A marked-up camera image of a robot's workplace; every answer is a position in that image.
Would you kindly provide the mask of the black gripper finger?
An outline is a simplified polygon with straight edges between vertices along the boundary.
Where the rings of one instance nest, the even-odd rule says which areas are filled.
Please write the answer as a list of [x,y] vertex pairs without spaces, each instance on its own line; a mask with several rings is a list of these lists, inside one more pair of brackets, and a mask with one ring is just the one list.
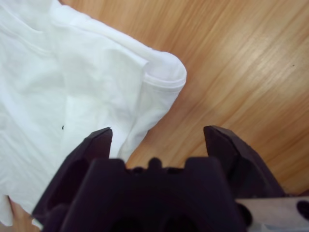
[[87,136],[65,158],[32,211],[32,217],[45,226],[52,210],[59,205],[71,205],[91,162],[109,158],[111,142],[111,128],[103,128]]
[[208,156],[221,163],[235,198],[280,198],[285,192],[259,154],[233,131],[205,126]]

